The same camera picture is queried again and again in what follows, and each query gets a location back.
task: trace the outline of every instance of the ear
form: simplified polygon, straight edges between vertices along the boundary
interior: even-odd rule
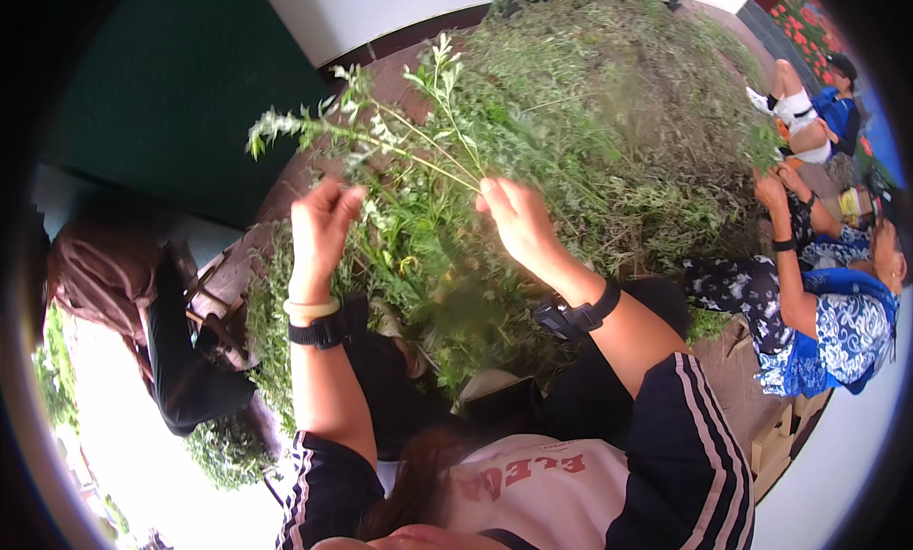
[[[894,272],[901,281],[907,278],[907,257],[902,252],[894,254]]]

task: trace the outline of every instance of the black sleeve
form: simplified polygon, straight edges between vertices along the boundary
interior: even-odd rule
[[[843,152],[847,156],[853,156],[861,124],[862,116],[859,113],[859,109],[850,110],[850,114],[846,118],[846,132],[840,136],[840,140],[834,145],[834,149],[838,152]]]
[[[295,446],[298,482],[285,500],[276,547],[299,550],[325,538],[354,536],[361,517],[383,500],[371,464],[348,447],[312,433],[299,431]]]
[[[696,358],[675,353],[646,373],[625,455],[624,507],[606,547],[750,546],[750,466]]]

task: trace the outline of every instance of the floral pants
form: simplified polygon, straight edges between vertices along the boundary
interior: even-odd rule
[[[793,235],[799,251],[815,240],[809,208],[789,194]],[[780,316],[780,277],[777,265],[763,255],[735,259],[685,259],[685,293],[699,308],[736,315],[748,320],[755,349],[775,355],[793,338],[794,330]]]

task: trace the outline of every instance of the brown hair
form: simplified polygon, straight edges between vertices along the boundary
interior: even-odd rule
[[[423,431],[406,444],[400,456],[390,498],[378,502],[361,519],[357,537],[368,542],[408,524],[440,525],[446,514],[444,491],[450,467],[468,454],[469,444],[453,430]]]

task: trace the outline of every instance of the watch strap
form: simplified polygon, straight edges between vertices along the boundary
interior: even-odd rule
[[[367,331],[368,298],[364,293],[353,293],[345,296],[339,310],[313,319],[308,327],[296,327],[289,323],[289,340],[326,350],[358,339]]]
[[[773,248],[775,252],[783,252],[795,251],[798,245],[796,244],[795,237],[792,237],[788,241],[774,241],[770,244],[770,247]]]
[[[621,298],[622,289],[617,282],[612,279],[605,279],[605,289],[602,295],[595,303],[590,305],[585,303],[576,308],[568,309],[565,313],[570,316],[568,319],[575,327],[584,332],[592,332],[602,326],[602,319],[609,316],[618,305]]]

